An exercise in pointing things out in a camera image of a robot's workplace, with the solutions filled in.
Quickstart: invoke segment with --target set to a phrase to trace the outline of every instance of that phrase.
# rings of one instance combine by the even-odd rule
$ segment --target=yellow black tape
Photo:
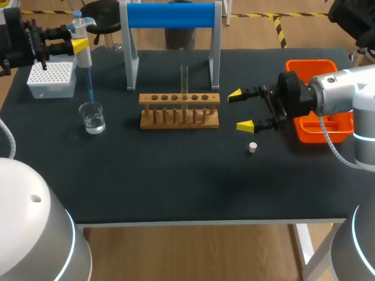
[[[70,15],[72,11],[21,11],[24,15],[36,15],[36,14],[42,14],[42,15]]]
[[[275,28],[277,31],[277,36],[279,37],[279,42],[280,42],[281,47],[283,49],[287,48],[288,45],[287,45],[287,41],[285,40],[284,32],[282,31],[282,28],[281,28],[281,21],[280,21],[279,16],[274,16],[274,24],[275,24]]]
[[[327,13],[232,13],[231,18],[273,18],[274,16],[283,17],[283,16],[316,16],[324,17],[328,16]]]

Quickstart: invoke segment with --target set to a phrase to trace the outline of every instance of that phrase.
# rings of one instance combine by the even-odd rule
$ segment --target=pipette tip box
[[[73,62],[41,63],[32,66],[27,82],[34,98],[71,98],[76,87]]]

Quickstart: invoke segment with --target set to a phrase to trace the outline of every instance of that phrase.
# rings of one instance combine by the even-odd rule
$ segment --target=black table
[[[188,55],[189,91],[209,92],[206,51]],[[122,52],[93,53],[93,83],[107,129],[88,135],[78,115],[88,100],[77,70],[73,98],[35,100],[20,69],[0,116],[17,141],[16,159],[39,172],[79,224],[231,220],[321,220],[348,217],[375,175],[348,168],[327,145],[303,145],[293,124],[256,135],[236,122],[268,116],[261,98],[236,104],[239,88],[274,84],[289,59],[331,59],[351,66],[344,50],[223,50],[220,128],[140,131],[140,92],[179,92],[181,52],[139,52],[136,92],[127,92]],[[255,154],[246,150],[258,143]],[[0,156],[9,151],[0,135]],[[353,139],[337,147],[354,161]]]

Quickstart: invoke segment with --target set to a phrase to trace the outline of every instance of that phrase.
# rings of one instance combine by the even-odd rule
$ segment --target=blue crossbar
[[[213,28],[214,3],[129,3],[129,28]]]

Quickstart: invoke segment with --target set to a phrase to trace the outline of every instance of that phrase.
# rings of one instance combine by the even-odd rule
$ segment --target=orange tray
[[[296,72],[299,79],[305,84],[310,82],[313,76],[338,69],[331,60],[288,60],[287,71]],[[345,112],[323,117],[328,135],[333,143],[341,143],[348,135],[353,134],[353,113]],[[312,111],[308,116],[294,118],[294,125],[301,142],[326,143],[318,116]]]

